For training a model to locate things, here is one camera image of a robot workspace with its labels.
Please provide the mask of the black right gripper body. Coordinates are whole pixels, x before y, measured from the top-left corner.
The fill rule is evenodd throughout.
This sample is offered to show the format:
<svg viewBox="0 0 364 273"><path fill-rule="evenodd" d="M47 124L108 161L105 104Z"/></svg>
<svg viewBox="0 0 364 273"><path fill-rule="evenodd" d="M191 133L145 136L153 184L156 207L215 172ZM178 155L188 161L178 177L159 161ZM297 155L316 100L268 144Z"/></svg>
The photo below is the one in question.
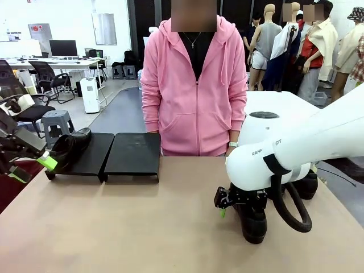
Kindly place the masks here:
<svg viewBox="0 0 364 273"><path fill-rule="evenodd" d="M257 191L244 191L232 183L229 187L229 196L232 197L233 205L241 204L250 207L266 207L268 194L264 189Z"/></svg>

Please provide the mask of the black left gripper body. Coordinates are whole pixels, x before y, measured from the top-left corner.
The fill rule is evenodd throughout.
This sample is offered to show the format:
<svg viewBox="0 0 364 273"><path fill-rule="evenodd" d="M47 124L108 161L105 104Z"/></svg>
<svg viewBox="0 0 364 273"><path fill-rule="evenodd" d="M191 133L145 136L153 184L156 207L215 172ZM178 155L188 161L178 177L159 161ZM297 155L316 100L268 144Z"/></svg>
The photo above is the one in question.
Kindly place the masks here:
<svg viewBox="0 0 364 273"><path fill-rule="evenodd" d="M18 127L1 109L1 154L12 158L46 159L46 143L32 132Z"/></svg>

